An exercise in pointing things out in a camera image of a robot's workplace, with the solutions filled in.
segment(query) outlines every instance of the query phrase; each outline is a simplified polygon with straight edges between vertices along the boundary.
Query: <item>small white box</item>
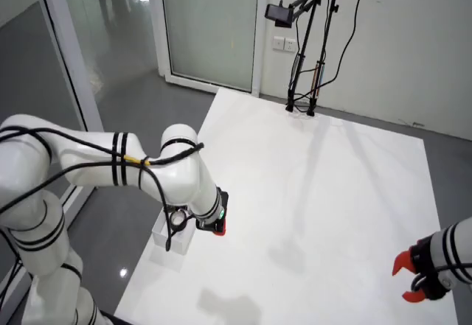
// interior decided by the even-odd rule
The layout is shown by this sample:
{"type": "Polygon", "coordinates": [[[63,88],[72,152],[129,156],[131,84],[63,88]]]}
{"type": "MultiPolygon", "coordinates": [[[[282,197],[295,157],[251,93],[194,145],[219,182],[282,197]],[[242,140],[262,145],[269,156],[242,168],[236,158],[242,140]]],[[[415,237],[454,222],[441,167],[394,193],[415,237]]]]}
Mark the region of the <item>small white box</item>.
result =
{"type": "MultiPolygon", "coordinates": [[[[196,228],[195,219],[189,220],[185,229],[172,237],[170,250],[177,254],[185,255],[196,228]]],[[[164,209],[161,210],[156,223],[154,223],[153,239],[154,244],[165,249],[165,243],[167,241],[167,225],[165,222],[164,209]]]]}

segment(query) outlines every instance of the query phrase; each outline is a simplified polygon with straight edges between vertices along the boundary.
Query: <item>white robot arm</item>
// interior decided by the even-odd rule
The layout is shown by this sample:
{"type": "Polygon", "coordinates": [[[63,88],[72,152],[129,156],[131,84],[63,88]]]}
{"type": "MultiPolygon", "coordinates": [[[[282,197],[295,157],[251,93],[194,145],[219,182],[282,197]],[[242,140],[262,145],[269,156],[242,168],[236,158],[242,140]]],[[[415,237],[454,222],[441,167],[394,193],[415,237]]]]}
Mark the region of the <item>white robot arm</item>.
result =
{"type": "Polygon", "coordinates": [[[0,126],[0,226],[9,229],[24,267],[35,275],[24,324],[88,324],[93,317],[96,324],[109,324],[79,289],[82,262],[70,248],[62,207],[43,190],[59,176],[77,186],[136,186],[161,201],[167,250],[177,232],[169,227],[169,204],[187,206],[199,229],[224,234],[227,194],[199,156],[203,145],[195,131],[172,125],[161,143],[154,159],[132,133],[68,130],[28,115],[11,116],[0,126]],[[53,154],[63,171],[47,179],[53,154]]]}
{"type": "Polygon", "coordinates": [[[405,268],[417,276],[403,298],[437,300],[457,286],[472,284],[472,217],[418,240],[395,259],[393,276],[405,268]]]}

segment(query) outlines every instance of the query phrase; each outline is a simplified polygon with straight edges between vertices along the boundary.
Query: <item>white tabletop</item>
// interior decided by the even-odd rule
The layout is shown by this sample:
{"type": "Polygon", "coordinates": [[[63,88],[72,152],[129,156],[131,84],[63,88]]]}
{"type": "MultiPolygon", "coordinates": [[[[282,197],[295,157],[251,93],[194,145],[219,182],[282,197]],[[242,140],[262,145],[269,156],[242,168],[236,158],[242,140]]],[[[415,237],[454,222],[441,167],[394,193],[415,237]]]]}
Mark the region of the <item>white tabletop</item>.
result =
{"type": "Polygon", "coordinates": [[[226,236],[150,238],[116,316],[132,324],[457,324],[409,304],[396,255],[440,228],[423,141],[221,89],[199,139],[226,236]]]}

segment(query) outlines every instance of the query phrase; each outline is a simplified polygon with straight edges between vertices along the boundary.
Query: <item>wall outlet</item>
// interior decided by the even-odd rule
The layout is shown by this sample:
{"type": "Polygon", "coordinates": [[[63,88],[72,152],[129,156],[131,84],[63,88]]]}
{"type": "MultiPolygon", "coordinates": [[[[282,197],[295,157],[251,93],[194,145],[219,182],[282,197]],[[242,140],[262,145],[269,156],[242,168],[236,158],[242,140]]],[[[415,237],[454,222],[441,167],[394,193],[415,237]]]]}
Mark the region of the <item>wall outlet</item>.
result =
{"type": "Polygon", "coordinates": [[[282,50],[284,47],[285,38],[282,36],[274,36],[274,40],[272,41],[272,49],[282,50]]]}
{"type": "Polygon", "coordinates": [[[284,49],[285,51],[295,52],[295,51],[296,51],[296,40],[295,40],[295,39],[286,38],[286,39],[285,39],[285,44],[284,44],[283,49],[284,49]]]}

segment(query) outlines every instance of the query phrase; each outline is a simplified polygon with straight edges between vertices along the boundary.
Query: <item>glass wall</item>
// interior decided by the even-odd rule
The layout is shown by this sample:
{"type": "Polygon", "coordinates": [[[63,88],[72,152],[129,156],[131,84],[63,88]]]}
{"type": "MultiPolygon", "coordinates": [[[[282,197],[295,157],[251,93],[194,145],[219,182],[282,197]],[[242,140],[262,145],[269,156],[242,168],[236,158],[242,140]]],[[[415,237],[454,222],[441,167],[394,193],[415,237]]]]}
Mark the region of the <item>glass wall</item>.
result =
{"type": "Polygon", "coordinates": [[[120,95],[124,87],[132,91],[128,83],[157,71],[149,0],[67,3],[99,109],[100,102],[120,95]]]}
{"type": "Polygon", "coordinates": [[[164,0],[172,72],[251,90],[257,0],[164,0]]]}
{"type": "MultiPolygon", "coordinates": [[[[0,122],[28,113],[79,130],[67,82],[38,0],[0,0],[0,122]]],[[[53,164],[51,172],[59,170],[53,164]]],[[[65,178],[48,189],[61,196],[65,178]]],[[[14,262],[0,238],[0,281],[14,262]]]]}

